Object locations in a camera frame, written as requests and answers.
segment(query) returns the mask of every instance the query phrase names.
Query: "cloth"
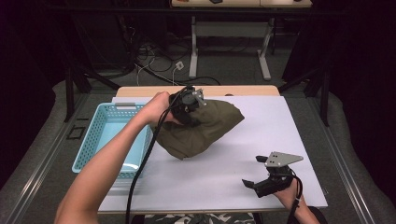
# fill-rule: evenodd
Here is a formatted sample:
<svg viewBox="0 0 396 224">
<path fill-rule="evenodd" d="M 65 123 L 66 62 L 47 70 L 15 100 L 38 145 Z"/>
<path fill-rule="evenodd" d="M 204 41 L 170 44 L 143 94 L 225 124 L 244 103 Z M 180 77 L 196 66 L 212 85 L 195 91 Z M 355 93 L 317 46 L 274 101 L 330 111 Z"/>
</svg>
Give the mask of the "cloth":
<svg viewBox="0 0 396 224">
<path fill-rule="evenodd" d="M 245 117 L 234 105 L 219 101 L 205 100 L 190 115 L 201 124 L 195 127 L 165 122 L 157 136 L 157 142 L 172 156 L 183 160 L 206 151 L 210 145 L 235 127 Z"/>
<path fill-rule="evenodd" d="M 237 214 L 179 214 L 179 215 L 145 215 L 145 224 L 254 224 L 250 213 Z"/>
</svg>

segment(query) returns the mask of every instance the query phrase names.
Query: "olive green cloth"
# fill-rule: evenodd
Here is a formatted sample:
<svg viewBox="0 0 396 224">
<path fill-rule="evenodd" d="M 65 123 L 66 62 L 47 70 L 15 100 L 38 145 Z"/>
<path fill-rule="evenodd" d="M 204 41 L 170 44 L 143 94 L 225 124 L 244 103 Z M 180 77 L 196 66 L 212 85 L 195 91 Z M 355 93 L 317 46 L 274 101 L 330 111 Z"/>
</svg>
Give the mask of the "olive green cloth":
<svg viewBox="0 0 396 224">
<path fill-rule="evenodd" d="M 201 121 L 195 127 L 165 122 L 157 136 L 157 142 L 172 156 L 183 160 L 198 155 L 219 140 L 245 117 L 234 105 L 218 100 L 205 100 L 206 105 L 190 112 Z"/>
</svg>

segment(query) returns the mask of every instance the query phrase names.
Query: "basket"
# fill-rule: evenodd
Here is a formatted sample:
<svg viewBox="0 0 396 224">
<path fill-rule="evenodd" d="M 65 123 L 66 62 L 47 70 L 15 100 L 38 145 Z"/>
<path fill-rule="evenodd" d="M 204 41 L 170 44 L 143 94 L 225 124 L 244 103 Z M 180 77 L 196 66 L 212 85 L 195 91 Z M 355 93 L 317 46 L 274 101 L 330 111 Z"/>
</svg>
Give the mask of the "basket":
<svg viewBox="0 0 396 224">
<path fill-rule="evenodd" d="M 144 104 L 100 104 L 81 144 L 72 170 L 79 173 L 87 162 L 110 141 Z M 136 137 L 120 170 L 118 178 L 133 178 L 146 152 L 152 132 L 147 125 Z"/>
</svg>

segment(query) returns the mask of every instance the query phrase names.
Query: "hand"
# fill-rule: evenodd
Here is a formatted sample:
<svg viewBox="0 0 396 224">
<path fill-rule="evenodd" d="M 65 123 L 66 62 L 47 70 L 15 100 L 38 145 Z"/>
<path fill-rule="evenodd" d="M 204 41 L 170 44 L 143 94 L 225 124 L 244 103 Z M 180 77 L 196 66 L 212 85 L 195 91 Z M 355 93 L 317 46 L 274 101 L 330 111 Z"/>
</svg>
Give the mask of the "hand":
<svg viewBox="0 0 396 224">
<path fill-rule="evenodd" d="M 169 107 L 169 92 L 157 92 L 157 94 L 139 111 L 139 114 L 144 114 L 147 119 L 147 123 L 156 123 L 160 119 L 163 111 Z M 165 121 L 179 122 L 169 112 L 166 116 Z"/>
<path fill-rule="evenodd" d="M 290 210 L 297 196 L 297 180 L 293 179 L 288 188 L 278 191 L 274 195 L 280 200 L 283 206 Z"/>
<path fill-rule="evenodd" d="M 274 195 L 288 210 L 290 210 L 297 196 L 297 180 L 293 179 L 287 189 L 278 191 L 274 193 Z M 298 207 L 294 213 L 294 216 L 301 224 L 319 223 L 315 215 L 309 210 L 308 206 L 306 205 L 304 195 L 301 195 L 300 202 L 298 203 Z"/>
</svg>

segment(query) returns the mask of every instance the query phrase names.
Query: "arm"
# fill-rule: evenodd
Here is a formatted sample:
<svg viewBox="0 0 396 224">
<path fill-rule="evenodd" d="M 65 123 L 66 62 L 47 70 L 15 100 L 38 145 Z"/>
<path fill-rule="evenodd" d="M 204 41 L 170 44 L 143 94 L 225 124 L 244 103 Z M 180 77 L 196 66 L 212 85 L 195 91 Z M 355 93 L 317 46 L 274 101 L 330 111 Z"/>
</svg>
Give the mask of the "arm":
<svg viewBox="0 0 396 224">
<path fill-rule="evenodd" d="M 291 206 L 296 198 L 296 191 L 297 191 L 297 180 L 293 179 L 291 182 L 290 187 L 287 189 L 278 191 L 274 193 L 274 195 L 280 200 L 280 202 L 288 209 L 291 209 Z M 309 210 L 308 206 L 306 205 L 304 195 L 301 196 L 300 202 L 298 204 L 294 216 L 297 218 L 299 223 L 301 224 L 317 224 L 319 223 L 315 215 Z"/>
<path fill-rule="evenodd" d="M 157 93 L 78 174 L 56 213 L 55 223 L 97 223 L 97 211 L 116 180 L 140 131 L 157 122 L 169 106 L 169 93 Z M 165 121 L 175 121 L 171 113 Z"/>
</svg>

